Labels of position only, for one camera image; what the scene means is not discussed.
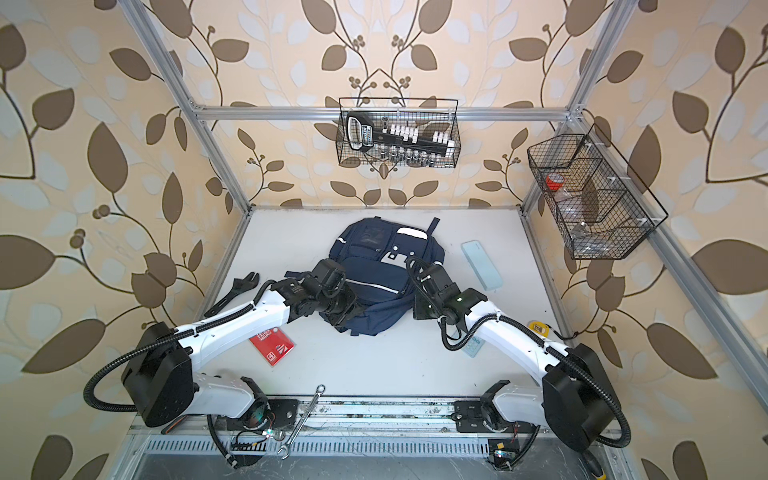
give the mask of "black wire basket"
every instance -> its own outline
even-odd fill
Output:
[[[342,167],[361,163],[391,170],[409,167],[455,168],[462,142],[458,100],[446,98],[339,99],[336,153]]]
[[[562,134],[528,149],[528,164],[574,260],[621,260],[669,214],[627,159],[617,173],[601,153],[605,135]],[[630,192],[634,182],[658,205],[650,212]]]

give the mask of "backpack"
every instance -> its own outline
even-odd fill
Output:
[[[416,255],[428,263],[442,263],[445,251],[432,236],[439,221],[435,218],[427,230],[421,230],[374,217],[344,230],[331,247],[329,258],[344,267],[347,283],[367,308],[338,328],[340,332],[374,336],[413,308],[415,290],[405,261]]]

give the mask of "adjustable wrench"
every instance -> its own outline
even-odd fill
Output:
[[[304,427],[304,423],[306,423],[306,420],[310,417],[310,413],[312,413],[312,411],[315,409],[315,406],[317,405],[317,401],[320,399],[320,396],[325,391],[326,391],[325,385],[317,386],[317,389],[315,390],[315,396],[312,397],[312,402],[310,402],[310,404],[306,407],[306,411],[304,412],[304,415],[302,415],[301,419],[296,424],[296,426],[293,427],[293,431],[290,433],[290,437],[288,437],[288,441],[283,443],[283,445],[277,451],[278,455],[281,452],[285,453],[285,455],[283,455],[283,460],[285,460],[290,456],[290,448],[293,445],[293,441],[296,440],[297,436],[299,436],[299,432],[301,432],[301,428]]]

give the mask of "red packet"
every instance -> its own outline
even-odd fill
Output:
[[[293,349],[293,342],[278,328],[266,330],[256,336],[252,336],[250,341],[271,366],[275,366],[280,359]]]

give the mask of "wallpaper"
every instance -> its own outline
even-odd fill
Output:
[[[250,202],[259,207],[490,207],[518,205],[531,186],[525,149],[549,138],[546,122],[459,124],[457,168],[339,165],[336,125],[220,121],[214,133]],[[220,194],[212,177],[209,194]]]
[[[585,115],[651,185],[677,239],[763,351],[767,38],[765,2],[641,2]]]
[[[198,104],[564,107],[607,0],[145,0]]]
[[[575,342],[598,353],[616,389],[637,470],[647,480],[764,478],[768,417],[672,276],[659,276],[653,247],[573,261],[548,208],[531,221]]]
[[[0,70],[3,477],[103,478],[133,415],[84,384],[190,320],[240,214],[114,1],[0,2]]]

